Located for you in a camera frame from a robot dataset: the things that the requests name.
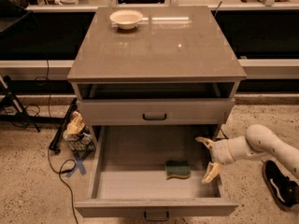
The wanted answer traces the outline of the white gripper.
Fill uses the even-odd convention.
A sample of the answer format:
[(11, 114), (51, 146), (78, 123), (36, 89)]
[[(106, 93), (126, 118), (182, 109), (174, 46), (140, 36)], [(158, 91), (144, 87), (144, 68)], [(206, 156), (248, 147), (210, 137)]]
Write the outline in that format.
[(195, 140), (210, 149), (211, 158), (215, 161), (208, 164), (206, 173), (202, 178), (202, 183), (208, 184), (221, 172), (222, 165), (231, 164), (235, 159), (232, 156), (227, 140), (213, 142), (212, 140), (201, 136), (196, 137)]

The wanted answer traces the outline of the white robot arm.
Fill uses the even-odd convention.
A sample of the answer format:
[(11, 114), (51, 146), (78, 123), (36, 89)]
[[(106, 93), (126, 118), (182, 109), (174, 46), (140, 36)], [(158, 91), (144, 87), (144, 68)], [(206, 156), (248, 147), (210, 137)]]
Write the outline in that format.
[(217, 177), (224, 165), (239, 160), (258, 159), (267, 154), (276, 158), (296, 178), (299, 177), (299, 150), (280, 140), (263, 125), (251, 125), (243, 136), (232, 139), (212, 141), (198, 136), (195, 140), (204, 144), (211, 156), (202, 179), (203, 184)]

